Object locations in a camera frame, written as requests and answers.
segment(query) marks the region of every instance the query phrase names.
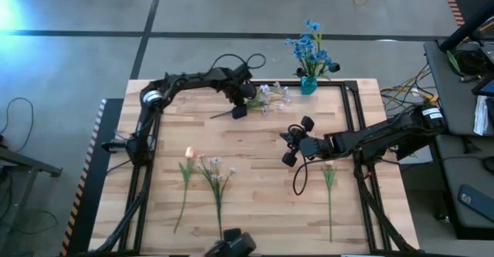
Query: butcher block tabletop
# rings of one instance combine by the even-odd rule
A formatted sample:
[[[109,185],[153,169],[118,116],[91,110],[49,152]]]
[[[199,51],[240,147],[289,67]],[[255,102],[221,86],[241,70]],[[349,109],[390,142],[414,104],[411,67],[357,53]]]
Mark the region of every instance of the butcher block tabletop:
[[[352,80],[358,82],[366,124],[370,126],[385,120],[377,81]],[[136,127],[140,112],[139,92],[148,83],[149,80],[129,82],[118,125],[118,132],[123,136],[131,134]],[[184,153],[190,146],[196,154],[205,154],[206,160],[220,157],[220,167],[225,173],[230,167],[237,168],[238,172],[225,189],[222,227],[224,230],[241,228],[250,233],[257,244],[254,254],[368,253],[360,197],[353,176],[353,159],[348,157],[331,162],[337,167],[331,193],[332,242],[327,187],[321,172],[321,166],[325,164],[309,166],[306,190],[296,196],[292,180],[302,158],[297,155],[299,161],[295,167],[288,167],[281,161],[287,147],[279,133],[286,132],[290,124],[300,123],[303,116],[310,116],[315,122],[311,136],[322,137],[326,133],[347,130],[341,91],[338,87],[319,86],[311,96],[302,96],[299,87],[290,87],[290,90],[291,102],[282,109],[271,106],[267,115],[252,111],[239,120],[233,120],[229,115],[210,119],[232,108],[224,94],[213,89],[182,91],[174,98],[161,117],[141,254],[197,254],[219,239],[215,199],[208,182],[197,169],[191,176],[181,224],[176,233],[173,231],[184,196],[178,163],[186,163]],[[354,124],[358,125],[352,96],[350,105]],[[392,154],[385,158],[395,161]],[[126,160],[125,153],[114,154],[109,168]],[[379,163],[376,171],[386,216],[407,242],[418,248],[399,167]],[[100,246],[122,218],[131,175],[132,164],[107,175],[90,249]],[[300,176],[298,189],[303,182],[303,173]],[[137,215],[130,227],[130,245],[134,240],[136,221]],[[378,248],[382,248],[375,216],[372,223]]]

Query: teal vase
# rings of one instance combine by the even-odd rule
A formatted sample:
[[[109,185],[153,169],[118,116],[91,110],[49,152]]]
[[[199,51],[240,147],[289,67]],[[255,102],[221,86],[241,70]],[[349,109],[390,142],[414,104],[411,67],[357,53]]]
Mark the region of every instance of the teal vase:
[[[317,78],[315,76],[304,76],[300,79],[300,91],[302,95],[310,95],[316,91]]]

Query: gray floor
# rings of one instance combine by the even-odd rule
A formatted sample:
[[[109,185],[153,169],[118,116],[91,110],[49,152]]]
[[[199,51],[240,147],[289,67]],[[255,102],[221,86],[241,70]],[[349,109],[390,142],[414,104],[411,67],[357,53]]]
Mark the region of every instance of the gray floor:
[[[142,32],[152,0],[0,0],[0,29]],[[446,36],[455,20],[446,0],[161,0],[155,32],[298,33],[306,18],[325,33],[386,36]],[[89,143],[96,109],[103,98],[121,98],[136,58],[140,38],[0,36],[0,123],[14,97],[35,107],[35,126],[23,154],[63,167],[60,178],[40,175],[19,227],[38,228],[51,211],[59,226],[36,236],[9,239],[12,254],[35,251],[54,256],[61,249],[69,211]],[[334,78],[378,78],[397,85],[425,64],[422,42],[324,41],[342,71]],[[169,73],[205,71],[222,53],[247,57],[260,52],[267,63],[255,78],[291,77],[296,61],[281,39],[149,40],[140,79]],[[222,66],[235,60],[223,59]],[[433,85],[426,78],[422,86]],[[27,134],[29,108],[16,102],[4,135],[18,147]],[[419,161],[427,160],[427,152]],[[409,194],[421,247],[430,252],[487,256],[492,243],[457,241],[452,230],[427,212],[429,193]]]

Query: desk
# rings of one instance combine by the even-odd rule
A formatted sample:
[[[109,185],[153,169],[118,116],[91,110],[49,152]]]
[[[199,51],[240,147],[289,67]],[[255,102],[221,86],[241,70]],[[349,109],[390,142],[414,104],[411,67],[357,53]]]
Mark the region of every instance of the desk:
[[[135,128],[140,112],[138,93],[147,83],[146,80],[129,82],[118,124],[124,136]],[[359,79],[358,86],[367,125],[386,119],[377,81]],[[329,241],[327,191],[320,166],[310,167],[307,189],[297,197],[291,188],[296,167],[287,167],[280,160],[286,145],[279,133],[291,123],[299,123],[304,115],[314,119],[316,125],[312,134],[317,136],[347,129],[341,93],[332,87],[320,86],[312,96],[301,96],[298,88],[293,87],[292,95],[291,104],[282,110],[272,110],[266,117],[251,112],[240,120],[229,116],[209,120],[232,108],[224,96],[214,90],[183,91],[175,97],[161,118],[142,254],[189,255],[202,252],[218,239],[214,199],[198,173],[192,175],[184,217],[177,233],[173,234],[184,188],[178,162],[184,160],[188,146],[194,146],[198,153],[222,157],[225,169],[238,168],[239,172],[225,192],[222,223],[224,229],[240,227],[249,232],[257,244],[255,253],[368,252],[351,157],[334,161],[337,175],[332,191],[333,242]],[[108,167],[126,159],[125,154],[115,154]],[[404,238],[418,247],[398,166],[379,164],[376,170],[384,211]],[[131,166],[121,167],[106,177],[93,222],[90,249],[103,243],[124,213],[131,171]],[[73,215],[76,217],[69,225],[78,225],[77,217],[81,214]],[[372,222],[380,245],[375,217]],[[134,227],[135,223],[130,227],[130,238],[135,234]],[[71,230],[64,240],[62,254],[71,251],[70,239],[74,235]]]
[[[463,143],[460,137],[440,135],[436,137],[438,154],[441,159],[457,156],[492,156],[494,140],[492,138],[470,138],[470,141],[482,151],[474,154],[460,154]],[[477,159],[449,159],[442,161],[448,198],[448,214],[458,238],[464,239],[494,239],[494,222],[484,218],[479,213],[467,208],[458,201],[459,189],[463,184],[469,184],[483,194],[494,198],[494,174],[489,173],[482,162]]]
[[[458,45],[458,49],[477,49],[476,44]],[[475,123],[475,107],[477,96],[472,89],[477,82],[462,83],[460,78],[449,67],[448,56],[443,53],[435,42],[424,44],[425,55],[431,67],[432,76],[438,89],[439,99],[449,132],[454,135],[478,136],[473,132]],[[494,137],[494,129],[489,121],[486,137]]]

